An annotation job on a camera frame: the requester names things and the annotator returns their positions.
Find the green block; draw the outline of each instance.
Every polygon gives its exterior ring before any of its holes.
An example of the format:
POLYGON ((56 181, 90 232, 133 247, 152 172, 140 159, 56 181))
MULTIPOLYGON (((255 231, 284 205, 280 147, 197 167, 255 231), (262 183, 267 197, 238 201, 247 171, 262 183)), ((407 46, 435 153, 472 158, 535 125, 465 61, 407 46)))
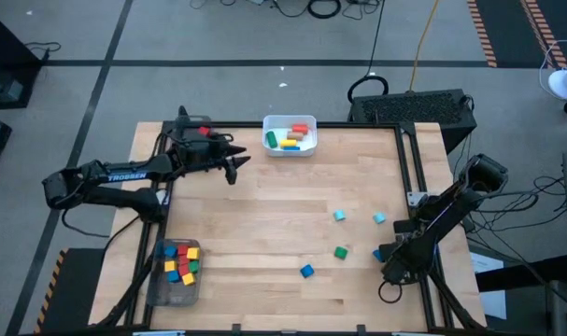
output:
POLYGON ((198 263, 198 260, 190 261, 189 267, 191 273, 197 273, 198 269, 200 269, 200 264, 198 263))
POLYGON ((338 247, 335 249, 335 256, 338 257, 338 258, 340 258, 340 259, 345 259, 346 256, 347 256, 347 249, 345 249, 345 248, 343 248, 343 247, 341 247, 341 246, 338 246, 338 247))
POLYGON ((268 141, 268 146, 270 148, 276 148, 277 144, 276 144, 276 137, 275 137, 275 133, 273 133, 273 131, 269 131, 266 133, 266 140, 268 141))

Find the red block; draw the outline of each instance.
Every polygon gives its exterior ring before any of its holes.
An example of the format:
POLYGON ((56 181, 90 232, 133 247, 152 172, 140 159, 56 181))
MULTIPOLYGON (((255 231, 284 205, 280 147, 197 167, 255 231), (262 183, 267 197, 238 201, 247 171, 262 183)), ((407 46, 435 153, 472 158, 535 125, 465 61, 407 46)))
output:
POLYGON ((305 124, 295 124, 291 126, 291 130, 303 134, 308 134, 308 126, 305 124))
POLYGON ((178 256, 187 256, 188 255, 188 248, 187 245, 179 245, 177 247, 177 255, 178 256))
POLYGON ((210 134, 210 129, 208 127, 202 126, 198 129, 198 133, 200 133, 203 136, 208 136, 210 134))
POLYGON ((183 276, 190 272, 190 265, 189 264, 179 265, 179 268, 177 270, 179 271, 179 275, 183 276))

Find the white paper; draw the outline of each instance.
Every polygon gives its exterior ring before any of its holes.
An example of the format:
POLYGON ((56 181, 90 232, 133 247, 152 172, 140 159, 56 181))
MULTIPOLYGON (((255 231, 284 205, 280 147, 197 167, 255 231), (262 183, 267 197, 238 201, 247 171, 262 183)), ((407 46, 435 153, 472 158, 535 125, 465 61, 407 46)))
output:
MULTIPOLYGON (((503 261, 481 256, 470 252, 474 273, 482 273, 503 268, 503 261)), ((507 318, 507 308, 505 306, 505 291, 497 290, 481 293, 482 307, 486 315, 495 316, 501 319, 507 318)))

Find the clear plastic bin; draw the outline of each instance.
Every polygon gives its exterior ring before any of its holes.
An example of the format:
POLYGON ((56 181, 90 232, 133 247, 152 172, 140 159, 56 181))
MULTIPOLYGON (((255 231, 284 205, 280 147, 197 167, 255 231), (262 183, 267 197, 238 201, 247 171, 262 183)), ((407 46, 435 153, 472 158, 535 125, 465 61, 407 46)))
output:
POLYGON ((202 257, 204 255, 202 248, 200 249, 200 258, 198 260, 198 272, 194 275, 196 278, 194 285, 185 286, 181 281, 170 283, 167 280, 164 262, 172 260, 172 258, 164 255, 164 249, 169 246, 178 247, 179 245, 200 247, 198 241, 193 239, 164 239, 156 244, 152 271, 150 272, 149 292, 146 298, 149 305, 185 307, 191 306, 198 301, 200 280, 202 278, 202 257))

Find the floor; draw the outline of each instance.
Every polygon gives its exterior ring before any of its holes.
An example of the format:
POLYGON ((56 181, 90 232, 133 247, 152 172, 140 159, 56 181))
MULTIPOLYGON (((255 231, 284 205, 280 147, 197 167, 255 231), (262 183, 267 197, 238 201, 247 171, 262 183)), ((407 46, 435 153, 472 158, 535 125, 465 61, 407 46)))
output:
MULTIPOLYGON (((194 10, 188 1, 0 0, 0 20, 20 40, 63 45, 51 55, 54 64, 43 68, 29 106, 0 111, 0 119, 13 128, 0 160, 0 334, 7 330, 28 274, 33 292, 31 300, 25 296, 21 301, 21 332, 34 328, 59 251, 105 243, 59 225, 49 231, 44 262, 31 269, 50 214, 40 181, 64 167, 70 156, 79 163, 124 161, 136 123, 173 119, 179 105, 218 120, 298 113, 319 120, 346 118, 346 91, 366 69, 363 62, 339 61, 368 60, 376 15, 362 21, 341 16, 319 21, 307 15, 288 19, 268 3, 258 7, 238 0, 225 7, 209 1, 194 10), (118 22, 124 26, 116 31, 118 22), (74 148, 78 132, 87 126, 81 150, 74 148)), ((279 2, 292 13, 304 1, 279 2)), ((373 72, 389 81, 392 93, 408 88, 410 61, 432 4, 387 2, 375 55, 387 66, 373 72)), ((415 91, 462 88, 474 96, 478 128, 471 155, 484 152, 508 167, 509 190, 532 189, 539 175, 560 176, 560 154, 567 150, 561 102, 540 89, 535 70, 486 67, 466 0, 441 2, 420 58, 427 62, 418 69, 415 91)), ((365 85, 356 94, 379 90, 365 85)), ((449 155, 452 166, 460 149, 449 155)), ((464 163, 461 159, 458 167, 464 163)), ((552 217, 561 201, 543 197, 532 210, 508 215, 497 226, 552 217)), ((107 234, 113 213, 81 206, 68 220, 107 234)), ((482 234, 508 252, 496 238, 482 234)), ((528 260, 567 253, 564 217, 541 227, 506 231, 503 237, 528 260)))

